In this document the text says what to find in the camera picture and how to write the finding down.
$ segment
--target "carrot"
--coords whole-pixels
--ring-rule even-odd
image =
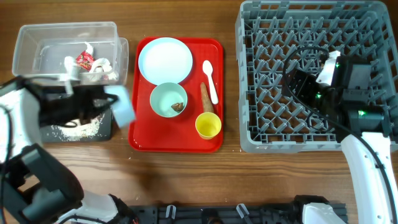
[[[201,91],[201,103],[203,105],[203,112],[214,113],[213,105],[211,104],[211,101],[209,99],[205,83],[200,84],[200,91]]]

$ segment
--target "clear plastic container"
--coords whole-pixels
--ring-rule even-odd
[[[66,73],[66,56],[77,58],[86,50],[85,42],[94,48],[94,59],[106,58],[112,70],[88,73],[80,69],[82,85],[125,84],[129,63],[129,45],[119,38],[114,22],[78,22],[24,25],[19,30],[12,63],[12,73],[26,78],[57,77]],[[117,79],[107,80],[116,72]]]

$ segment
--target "yellow cup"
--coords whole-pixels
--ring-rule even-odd
[[[212,112],[200,114],[195,121],[195,127],[203,139],[214,138],[221,131],[221,120]]]

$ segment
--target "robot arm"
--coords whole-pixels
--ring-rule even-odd
[[[359,223],[396,223],[397,185],[389,139],[392,129],[386,108],[369,103],[371,65],[360,58],[340,56],[339,52],[331,52],[326,58],[321,55],[324,67],[318,77],[300,70],[284,75],[282,91],[338,124],[336,139],[341,142],[353,178]],[[322,203],[302,207],[305,224],[339,223],[341,220],[336,218],[331,207]]]
[[[3,206],[19,223],[53,223],[74,218],[82,223],[114,223],[127,218],[132,223],[135,214],[113,195],[96,195],[83,191],[77,178],[58,160],[42,148],[41,126],[67,125],[73,119],[86,124],[111,108],[119,126],[134,119],[127,90],[123,86],[76,86],[67,98],[49,99],[62,87],[44,87],[17,77],[0,88],[0,104],[7,109],[12,121],[12,151],[6,158],[8,117],[0,113],[7,124],[0,139],[0,160],[3,176]],[[36,176],[39,183],[28,190],[19,190],[25,179]]]
[[[397,185],[391,166],[390,139],[385,138],[381,133],[363,133],[362,137],[377,152],[378,157],[383,162],[397,205]],[[347,159],[353,178],[359,223],[392,223],[392,210],[388,201],[387,189],[380,169],[375,166],[376,162],[372,155],[353,135],[349,135],[342,140],[341,149]],[[332,207],[324,203],[304,205],[302,221],[304,224],[344,223],[333,212]]]

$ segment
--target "plastic bin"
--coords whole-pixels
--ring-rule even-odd
[[[94,48],[94,59],[106,58],[113,68],[110,72],[88,73],[80,70],[81,84],[125,84],[129,61],[128,42],[119,38],[114,22],[78,22],[62,24],[25,25],[19,30],[12,73],[24,77],[58,77],[65,73],[64,58],[76,58],[86,50],[85,42]],[[104,80],[116,72],[117,80]]]
[[[371,61],[369,103],[388,109],[398,149],[397,47],[387,7],[378,1],[245,1],[235,23],[239,66],[239,132],[246,152],[339,150],[328,123],[281,93],[284,59],[304,46],[319,46]],[[318,55],[289,62],[318,73]]]

